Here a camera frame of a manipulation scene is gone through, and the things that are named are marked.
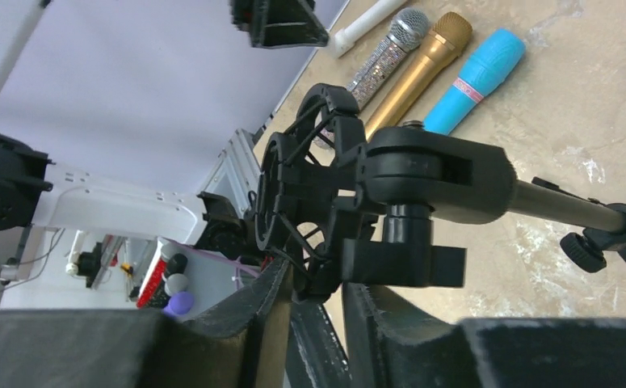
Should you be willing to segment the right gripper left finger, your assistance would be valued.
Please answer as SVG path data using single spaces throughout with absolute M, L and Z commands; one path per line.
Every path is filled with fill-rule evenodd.
M 280 387 L 291 292 L 277 260 L 185 322 L 158 310 L 0 310 L 0 387 Z

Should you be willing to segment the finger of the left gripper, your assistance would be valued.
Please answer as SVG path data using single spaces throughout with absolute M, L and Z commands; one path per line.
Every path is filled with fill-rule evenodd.
M 231 0 L 232 23 L 257 49 L 325 47 L 329 34 L 314 0 Z

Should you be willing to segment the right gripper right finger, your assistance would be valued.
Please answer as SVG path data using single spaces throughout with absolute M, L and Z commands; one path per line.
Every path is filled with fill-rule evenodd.
M 450 324 L 357 284 L 342 304 L 354 387 L 626 387 L 626 318 Z

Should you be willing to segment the glitter silver-head microphone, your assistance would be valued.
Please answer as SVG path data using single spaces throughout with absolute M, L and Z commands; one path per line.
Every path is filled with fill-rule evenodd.
M 399 65 L 422 43 L 430 27 L 424 11 L 403 1 L 377 1 L 360 17 L 339 29 L 328 44 L 335 58 L 346 54 L 359 38 L 392 16 L 389 30 L 347 84 L 359 109 L 364 109 Z

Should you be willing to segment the black shock-mount tripod stand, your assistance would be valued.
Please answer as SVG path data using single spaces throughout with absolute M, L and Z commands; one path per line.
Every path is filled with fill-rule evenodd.
M 364 134 L 340 86 L 317 84 L 263 155 L 254 236 L 296 269 L 294 298 L 324 302 L 346 284 L 461 288 L 466 251 L 433 243 L 433 221 L 484 225 L 506 213 L 578 226 L 561 249 L 582 270 L 626 263 L 626 204 L 604 204 L 543 179 L 523 182 L 494 145 L 420 124 Z

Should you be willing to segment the gold microphone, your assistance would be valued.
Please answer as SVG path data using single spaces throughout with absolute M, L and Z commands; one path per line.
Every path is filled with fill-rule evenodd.
M 458 58 L 473 35 L 470 22 L 456 12 L 431 27 L 405 70 L 365 122 L 369 140 L 380 129 L 398 124 L 439 73 Z

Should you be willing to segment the blue microphone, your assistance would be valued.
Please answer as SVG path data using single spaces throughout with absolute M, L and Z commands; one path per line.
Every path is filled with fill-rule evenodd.
M 468 57 L 457 78 L 426 115 L 427 132 L 450 134 L 518 65 L 526 50 L 513 32 L 499 28 Z

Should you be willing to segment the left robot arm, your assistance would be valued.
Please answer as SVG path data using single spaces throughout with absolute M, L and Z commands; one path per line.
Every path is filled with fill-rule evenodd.
M 0 133 L 44 162 L 26 223 L 197 243 L 210 162 L 309 54 L 251 47 L 226 1 L 0 1 Z

